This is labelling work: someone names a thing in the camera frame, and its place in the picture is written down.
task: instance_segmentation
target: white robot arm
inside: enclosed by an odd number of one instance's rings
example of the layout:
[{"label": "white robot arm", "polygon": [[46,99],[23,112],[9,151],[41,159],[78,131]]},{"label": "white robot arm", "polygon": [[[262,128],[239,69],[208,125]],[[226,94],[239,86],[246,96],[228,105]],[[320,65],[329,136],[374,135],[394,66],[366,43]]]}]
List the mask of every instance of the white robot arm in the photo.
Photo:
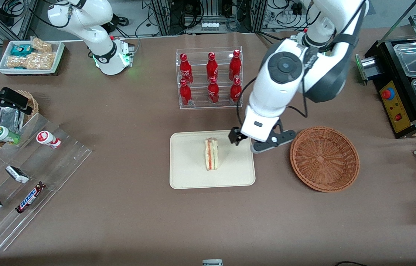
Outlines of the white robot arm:
[{"label": "white robot arm", "polygon": [[[289,143],[295,138],[295,132],[283,131],[279,116],[296,92],[314,102],[324,102],[335,98],[343,89],[369,2],[315,0],[314,6],[321,14],[311,25],[313,30],[297,38],[300,43],[287,39],[267,51],[249,96],[245,121],[242,128],[232,128],[231,143],[238,145],[239,141],[250,137],[256,141],[251,148],[253,153]],[[328,44],[334,33],[331,23],[340,33]],[[329,50],[329,45],[332,50],[328,56],[320,53],[321,49]],[[274,132],[277,126],[280,133]]]},{"label": "white robot arm", "polygon": [[126,42],[112,40],[100,25],[111,21],[113,9],[107,0],[65,0],[50,5],[50,22],[59,30],[82,39],[93,53],[96,66],[107,75],[115,75],[132,63]]}]

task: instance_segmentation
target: sandwich slice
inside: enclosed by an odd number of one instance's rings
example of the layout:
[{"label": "sandwich slice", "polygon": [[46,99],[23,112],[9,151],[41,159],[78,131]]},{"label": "sandwich slice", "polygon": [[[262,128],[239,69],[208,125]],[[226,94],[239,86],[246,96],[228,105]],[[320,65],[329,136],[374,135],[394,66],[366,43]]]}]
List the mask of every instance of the sandwich slice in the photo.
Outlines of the sandwich slice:
[{"label": "sandwich slice", "polygon": [[218,169],[218,140],[215,138],[205,140],[205,162],[208,171]]}]

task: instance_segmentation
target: chocolate bar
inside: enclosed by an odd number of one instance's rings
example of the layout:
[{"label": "chocolate bar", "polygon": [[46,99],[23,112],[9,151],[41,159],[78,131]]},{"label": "chocolate bar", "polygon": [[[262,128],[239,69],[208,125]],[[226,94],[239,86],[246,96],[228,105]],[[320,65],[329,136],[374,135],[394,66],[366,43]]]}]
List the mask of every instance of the chocolate bar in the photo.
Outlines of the chocolate bar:
[{"label": "chocolate bar", "polygon": [[19,204],[18,207],[16,207],[16,211],[19,214],[22,214],[23,211],[31,205],[31,203],[39,196],[41,191],[46,188],[47,186],[44,185],[42,182],[39,181],[39,183],[27,194],[26,198]]}]

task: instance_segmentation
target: red button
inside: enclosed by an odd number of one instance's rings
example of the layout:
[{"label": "red button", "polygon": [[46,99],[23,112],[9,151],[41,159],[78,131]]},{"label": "red button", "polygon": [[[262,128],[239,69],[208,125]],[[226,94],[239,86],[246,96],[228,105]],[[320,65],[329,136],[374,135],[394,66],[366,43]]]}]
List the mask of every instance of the red button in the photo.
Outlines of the red button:
[{"label": "red button", "polygon": [[384,98],[386,100],[388,100],[391,96],[392,96],[392,93],[388,89],[386,89],[382,92],[382,98]]}]

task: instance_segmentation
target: aluminum foil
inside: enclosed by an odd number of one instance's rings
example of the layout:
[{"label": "aluminum foil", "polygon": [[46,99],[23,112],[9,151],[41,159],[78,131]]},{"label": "aluminum foil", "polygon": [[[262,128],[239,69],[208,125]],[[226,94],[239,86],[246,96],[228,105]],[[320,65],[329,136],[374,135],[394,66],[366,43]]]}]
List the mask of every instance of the aluminum foil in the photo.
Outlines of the aluminum foil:
[{"label": "aluminum foil", "polygon": [[7,127],[9,131],[18,132],[23,125],[25,114],[9,107],[1,108],[0,126]]}]

